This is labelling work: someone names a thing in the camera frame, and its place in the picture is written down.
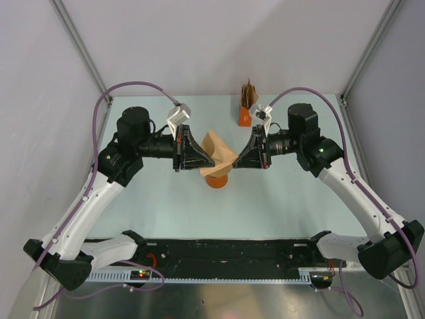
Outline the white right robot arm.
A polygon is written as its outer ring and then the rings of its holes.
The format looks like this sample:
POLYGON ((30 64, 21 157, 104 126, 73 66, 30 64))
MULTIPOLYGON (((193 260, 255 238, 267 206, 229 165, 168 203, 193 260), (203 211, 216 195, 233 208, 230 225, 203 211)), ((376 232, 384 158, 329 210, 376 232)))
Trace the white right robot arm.
POLYGON ((339 145, 321 135, 318 115, 310 104, 288 108, 288 129, 272 134, 271 106, 253 105, 250 115, 262 121, 253 127, 235 169, 268 169, 272 157, 294 153, 300 166, 320 179, 349 208, 365 230, 364 237, 322 231, 311 238, 308 261, 323 266, 329 259, 359 263, 372 277, 384 279, 407 263, 424 235, 417 221, 408 222, 391 210, 364 180, 351 170, 339 145))

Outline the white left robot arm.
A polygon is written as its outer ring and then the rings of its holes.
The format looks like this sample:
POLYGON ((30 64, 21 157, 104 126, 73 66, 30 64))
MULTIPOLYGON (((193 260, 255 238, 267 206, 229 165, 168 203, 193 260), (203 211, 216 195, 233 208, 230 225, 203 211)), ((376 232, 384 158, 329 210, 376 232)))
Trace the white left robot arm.
POLYGON ((147 109, 134 106, 124 110, 73 206, 49 234, 25 243, 23 250, 36 266, 72 291, 105 266, 124 261, 142 264, 147 258, 147 242, 134 231, 97 243, 85 240, 106 207, 143 168, 144 158, 171 159, 175 171, 214 167, 214 160, 185 124, 190 115, 187 105, 176 105, 167 117, 166 127, 171 132, 163 134, 155 129, 147 109))

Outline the brown paper coffee filter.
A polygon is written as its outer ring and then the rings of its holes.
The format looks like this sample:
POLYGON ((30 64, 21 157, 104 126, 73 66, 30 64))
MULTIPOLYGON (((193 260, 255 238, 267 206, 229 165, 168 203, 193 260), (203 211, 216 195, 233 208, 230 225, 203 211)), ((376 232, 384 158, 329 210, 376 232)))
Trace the brown paper coffee filter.
POLYGON ((231 171, 234 161, 238 158, 233 149, 213 130, 207 132, 201 147, 215 161, 214 167, 199 170, 203 177, 207 175, 213 177, 227 175, 231 171))

